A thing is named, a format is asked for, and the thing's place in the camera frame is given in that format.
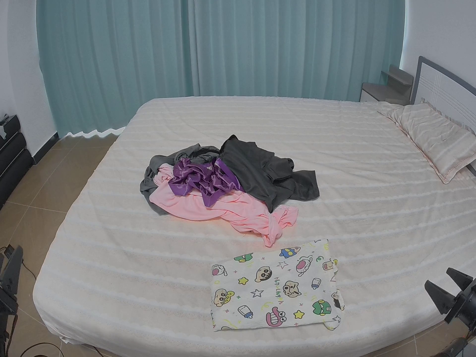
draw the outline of wall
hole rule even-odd
[[[17,114],[34,155],[56,132],[39,69],[36,0],[0,0],[0,115]]]
[[[476,0],[407,0],[400,67],[415,75],[418,57],[476,86]]]

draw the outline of floor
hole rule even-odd
[[[13,247],[21,245],[25,265],[37,275],[66,212],[115,140],[115,135],[89,139],[66,137],[56,143],[40,163],[28,171],[0,210],[0,247],[9,243]],[[19,357],[27,347],[43,341],[58,346],[65,357],[98,357],[92,347],[65,344],[46,329],[31,297],[34,284],[32,274],[22,268],[18,322],[10,357]],[[467,328],[456,319],[450,325],[440,323],[366,357],[430,357],[466,333]],[[101,352],[105,356],[116,356],[105,350]],[[60,353],[51,345],[43,345],[28,351],[24,357],[37,354],[57,357]]]

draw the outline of teal curtain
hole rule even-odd
[[[358,100],[399,64],[405,0],[37,0],[60,136],[125,126],[152,98]]]

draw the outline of white star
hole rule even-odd
[[[253,297],[256,298],[256,297],[261,297],[261,294],[264,292],[265,290],[259,290],[259,289],[255,289],[253,292],[250,292],[250,294],[253,294]]]
[[[285,261],[279,262],[276,267],[281,267],[282,270],[284,270],[284,267],[288,266],[288,264]]]

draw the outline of folded cloth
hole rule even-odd
[[[234,189],[244,191],[220,158],[205,164],[193,164],[189,158],[182,158],[174,165],[173,173],[174,177],[169,181],[172,192],[176,196],[186,196],[193,188],[198,189],[207,208],[225,193]]]
[[[192,189],[186,196],[176,196],[168,184],[173,177],[170,164],[160,166],[154,177],[158,187],[149,197],[153,204],[174,216],[194,221],[221,217],[240,232],[261,234],[268,247],[282,235],[282,229],[294,225],[298,217],[298,209],[286,205],[279,206],[270,214],[263,202],[239,190],[224,194],[207,208],[197,189]]]
[[[149,196],[157,189],[154,183],[154,176],[157,174],[158,168],[164,164],[175,165],[181,158],[189,158],[191,163],[205,164],[210,163],[214,158],[217,158],[219,149],[214,146],[202,147],[199,143],[174,152],[169,156],[156,155],[150,159],[149,166],[146,168],[144,180],[140,182],[140,193],[143,194],[147,203],[153,211],[160,215],[167,214],[167,212],[157,205],[150,202]]]
[[[270,213],[285,199],[308,201],[319,197],[315,171],[293,172],[293,160],[279,158],[274,152],[258,148],[255,142],[231,135],[221,146],[220,158],[245,192],[264,201]]]
[[[249,253],[211,266],[214,330],[324,323],[334,330],[344,301],[327,239]]]

